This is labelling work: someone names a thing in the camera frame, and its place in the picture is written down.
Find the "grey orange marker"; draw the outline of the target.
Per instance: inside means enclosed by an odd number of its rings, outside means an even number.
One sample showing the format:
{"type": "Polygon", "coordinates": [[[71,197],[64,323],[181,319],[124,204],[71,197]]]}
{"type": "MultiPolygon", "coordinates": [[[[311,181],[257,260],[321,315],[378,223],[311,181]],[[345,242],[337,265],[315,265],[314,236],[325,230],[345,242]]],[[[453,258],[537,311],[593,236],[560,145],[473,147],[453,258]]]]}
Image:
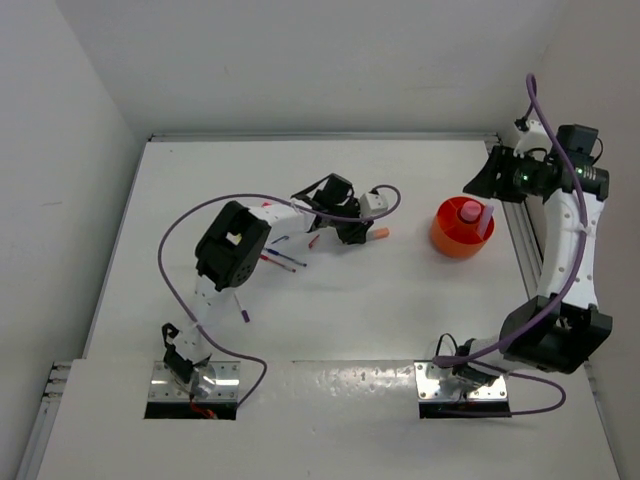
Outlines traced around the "grey orange marker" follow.
{"type": "Polygon", "coordinates": [[[369,232],[369,237],[372,240],[384,239],[384,238],[387,238],[389,235],[390,235],[390,230],[388,228],[379,228],[369,232]]]}

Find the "lilac marker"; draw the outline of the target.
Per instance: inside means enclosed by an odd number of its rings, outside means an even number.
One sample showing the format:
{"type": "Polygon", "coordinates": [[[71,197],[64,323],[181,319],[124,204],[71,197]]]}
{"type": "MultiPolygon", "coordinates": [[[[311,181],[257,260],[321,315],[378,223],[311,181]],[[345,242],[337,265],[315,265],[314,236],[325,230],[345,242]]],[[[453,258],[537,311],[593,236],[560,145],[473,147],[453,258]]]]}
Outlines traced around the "lilac marker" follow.
{"type": "Polygon", "coordinates": [[[487,204],[482,210],[479,223],[477,225],[476,233],[481,239],[484,239],[488,230],[489,224],[493,217],[494,206],[487,204]]]}

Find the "pink glue bottle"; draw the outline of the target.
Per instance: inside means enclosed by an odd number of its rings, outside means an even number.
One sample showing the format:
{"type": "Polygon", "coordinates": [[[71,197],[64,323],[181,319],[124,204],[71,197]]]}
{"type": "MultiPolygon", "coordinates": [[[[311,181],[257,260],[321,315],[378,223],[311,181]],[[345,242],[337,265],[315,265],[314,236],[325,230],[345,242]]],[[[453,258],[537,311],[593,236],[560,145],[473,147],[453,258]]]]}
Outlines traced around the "pink glue bottle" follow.
{"type": "Polygon", "coordinates": [[[466,201],[459,210],[459,216],[466,223],[476,222],[482,214],[483,207],[476,201],[466,201]]]}

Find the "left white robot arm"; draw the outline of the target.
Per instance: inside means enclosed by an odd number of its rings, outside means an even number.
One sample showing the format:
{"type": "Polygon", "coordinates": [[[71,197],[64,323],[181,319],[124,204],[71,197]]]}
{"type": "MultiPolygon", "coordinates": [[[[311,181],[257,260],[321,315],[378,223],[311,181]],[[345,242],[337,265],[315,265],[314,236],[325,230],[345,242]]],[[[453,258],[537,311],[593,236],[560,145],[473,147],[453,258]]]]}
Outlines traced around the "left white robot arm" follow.
{"type": "Polygon", "coordinates": [[[223,291],[243,286],[268,256],[274,240],[332,229],[342,244],[362,245],[367,242],[374,222],[395,208],[378,186],[357,196],[352,182],[335,173],[287,200],[266,194],[223,195],[192,207],[163,234],[157,253],[159,272],[200,338],[218,352],[256,363],[266,372],[265,360],[230,350],[206,331],[203,321],[210,309],[209,303],[223,291]],[[164,266],[164,248],[180,223],[216,203],[222,208],[195,246],[196,289],[193,300],[187,302],[169,279],[164,266]]]}

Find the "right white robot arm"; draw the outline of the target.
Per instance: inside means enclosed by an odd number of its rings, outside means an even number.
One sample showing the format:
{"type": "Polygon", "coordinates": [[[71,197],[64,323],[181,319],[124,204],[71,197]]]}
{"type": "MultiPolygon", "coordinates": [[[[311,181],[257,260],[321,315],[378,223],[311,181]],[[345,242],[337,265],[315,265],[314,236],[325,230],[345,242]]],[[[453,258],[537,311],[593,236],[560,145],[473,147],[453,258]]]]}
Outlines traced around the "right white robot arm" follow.
{"type": "Polygon", "coordinates": [[[506,203],[541,198],[543,266],[535,296],[506,317],[498,335],[457,349],[452,374],[468,385],[491,385],[523,369],[571,374],[613,326],[594,286],[597,227],[609,194],[609,173],[592,155],[598,132],[563,125],[550,138],[538,120],[518,120],[515,128],[516,144],[494,146],[463,190],[506,203]]]}

